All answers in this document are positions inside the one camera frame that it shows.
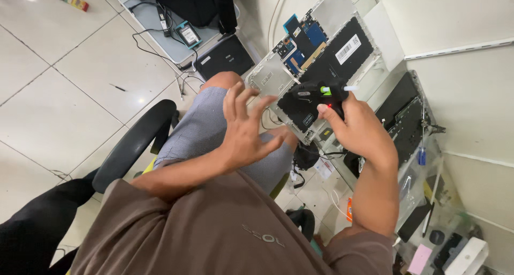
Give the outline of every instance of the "white tile floor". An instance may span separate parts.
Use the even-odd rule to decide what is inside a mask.
[[[195,74],[137,49],[132,34],[141,29],[117,0],[85,1],[87,12],[59,0],[0,0],[0,222],[51,187],[99,167],[158,101],[173,100],[183,115],[202,84]],[[163,54],[146,33],[136,39]],[[267,111],[263,118],[265,127],[278,127]],[[148,148],[125,178],[153,157]],[[335,174],[323,180],[314,170],[302,173],[304,187],[284,189],[276,202],[284,210],[305,203],[328,242],[349,223],[327,194],[335,189],[345,208],[352,193]],[[95,194],[79,208],[63,249],[80,245],[101,199]]]

